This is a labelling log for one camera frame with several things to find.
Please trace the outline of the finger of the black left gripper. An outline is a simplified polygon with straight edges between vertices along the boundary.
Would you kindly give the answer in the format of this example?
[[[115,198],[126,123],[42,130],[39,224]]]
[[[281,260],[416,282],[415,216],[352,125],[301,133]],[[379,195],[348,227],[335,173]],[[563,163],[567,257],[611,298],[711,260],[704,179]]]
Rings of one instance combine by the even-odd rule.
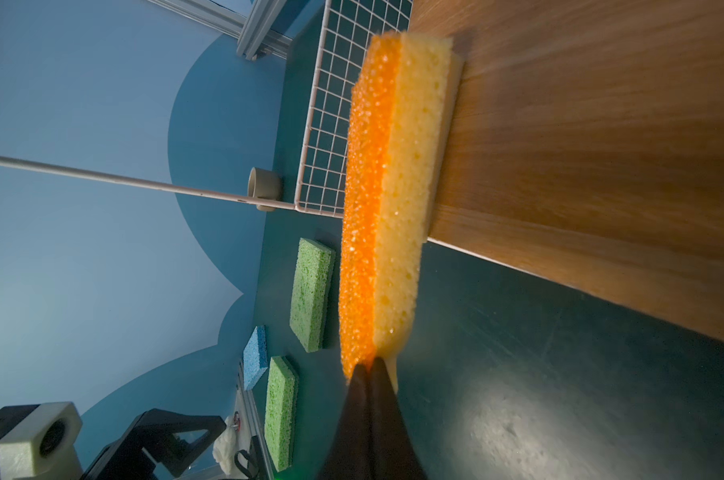
[[[82,475],[84,479],[154,479],[163,466],[178,478],[225,431],[219,416],[148,410],[108,444]]]

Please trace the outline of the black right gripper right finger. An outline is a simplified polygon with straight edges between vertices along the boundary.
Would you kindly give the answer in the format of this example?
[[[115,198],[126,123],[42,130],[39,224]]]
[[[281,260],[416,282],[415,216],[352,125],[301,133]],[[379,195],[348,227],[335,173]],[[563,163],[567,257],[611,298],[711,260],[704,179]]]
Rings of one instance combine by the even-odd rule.
[[[369,380],[372,470],[375,479],[426,479],[402,417],[385,361],[376,358]]]

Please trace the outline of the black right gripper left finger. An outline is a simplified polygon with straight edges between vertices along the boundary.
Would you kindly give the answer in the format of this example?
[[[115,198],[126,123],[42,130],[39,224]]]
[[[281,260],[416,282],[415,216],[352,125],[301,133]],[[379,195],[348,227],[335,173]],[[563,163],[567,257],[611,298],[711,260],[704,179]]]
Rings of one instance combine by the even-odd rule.
[[[371,400],[368,368],[353,370],[333,443],[318,479],[373,479]]]

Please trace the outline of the orange sponge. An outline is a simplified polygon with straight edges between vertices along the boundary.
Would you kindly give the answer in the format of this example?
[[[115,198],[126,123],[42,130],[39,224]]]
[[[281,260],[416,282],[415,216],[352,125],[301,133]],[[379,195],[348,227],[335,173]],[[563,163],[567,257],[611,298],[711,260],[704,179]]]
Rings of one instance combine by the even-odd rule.
[[[448,37],[387,32],[352,89],[339,292],[347,378],[377,358],[397,377],[462,69]]]

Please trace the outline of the green sponge lower left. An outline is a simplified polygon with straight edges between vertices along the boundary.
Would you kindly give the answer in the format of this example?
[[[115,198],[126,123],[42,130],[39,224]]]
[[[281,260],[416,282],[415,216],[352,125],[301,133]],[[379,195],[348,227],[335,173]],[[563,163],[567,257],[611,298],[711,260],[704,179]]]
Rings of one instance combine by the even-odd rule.
[[[277,472],[292,465],[299,376],[285,356],[272,357],[269,367],[264,433]]]

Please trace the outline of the green sponge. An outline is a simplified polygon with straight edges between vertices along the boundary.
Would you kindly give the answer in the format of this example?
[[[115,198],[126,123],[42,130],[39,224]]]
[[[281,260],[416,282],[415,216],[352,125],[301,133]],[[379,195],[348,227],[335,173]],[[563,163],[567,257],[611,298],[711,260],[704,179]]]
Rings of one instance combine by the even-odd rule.
[[[289,325],[307,353],[323,346],[334,265],[334,249],[308,238],[299,240]]]
[[[299,376],[285,356],[272,357],[269,367],[264,433],[277,472],[292,465]]]

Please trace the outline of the blue sponge far left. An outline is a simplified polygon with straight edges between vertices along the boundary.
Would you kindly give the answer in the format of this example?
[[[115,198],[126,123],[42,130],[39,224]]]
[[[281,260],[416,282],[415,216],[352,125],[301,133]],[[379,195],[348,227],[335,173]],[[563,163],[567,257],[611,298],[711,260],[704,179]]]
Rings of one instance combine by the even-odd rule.
[[[269,368],[266,329],[256,326],[243,351],[244,389],[252,390]]]

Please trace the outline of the green sponge upper left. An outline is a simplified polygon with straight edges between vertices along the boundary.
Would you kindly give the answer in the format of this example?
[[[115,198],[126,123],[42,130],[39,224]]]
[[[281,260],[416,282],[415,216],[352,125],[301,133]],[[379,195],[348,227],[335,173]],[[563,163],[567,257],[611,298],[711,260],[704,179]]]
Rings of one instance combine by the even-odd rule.
[[[299,240],[289,325],[307,353],[323,346],[334,265],[334,249],[308,238]]]

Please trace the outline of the beige mug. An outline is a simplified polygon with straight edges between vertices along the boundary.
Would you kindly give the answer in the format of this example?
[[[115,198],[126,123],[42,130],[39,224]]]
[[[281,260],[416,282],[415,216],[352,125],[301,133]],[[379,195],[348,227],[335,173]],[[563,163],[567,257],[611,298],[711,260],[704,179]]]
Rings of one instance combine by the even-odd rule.
[[[271,170],[253,167],[248,179],[247,195],[255,199],[280,201],[282,199],[282,178]]]

